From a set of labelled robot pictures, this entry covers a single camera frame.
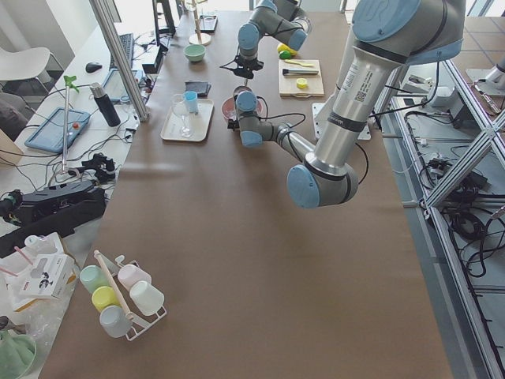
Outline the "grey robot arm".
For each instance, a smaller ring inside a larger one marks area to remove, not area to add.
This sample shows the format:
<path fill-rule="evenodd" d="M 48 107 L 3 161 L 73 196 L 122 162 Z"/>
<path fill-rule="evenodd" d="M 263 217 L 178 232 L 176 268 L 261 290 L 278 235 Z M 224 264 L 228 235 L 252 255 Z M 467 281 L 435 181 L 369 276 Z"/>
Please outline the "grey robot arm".
<path fill-rule="evenodd" d="M 337 205 L 357 192 L 346 162 L 394 69 L 453 58 L 461 50 L 466 5 L 462 1 L 361 1 L 352 18 L 335 94 L 319 140 L 312 144 L 283 122 L 258 115 L 256 95 L 234 92 L 232 126 L 241 143 L 274 141 L 298 160 L 287 176 L 292 200 L 302 208 Z"/>
<path fill-rule="evenodd" d="M 248 21 L 238 30 L 238 51 L 234 60 L 220 68 L 235 76 L 253 79 L 254 72 L 264 67 L 258 59 L 258 46 L 263 37 L 270 36 L 299 51 L 311 31 L 312 22 L 300 1 L 259 1 Z"/>

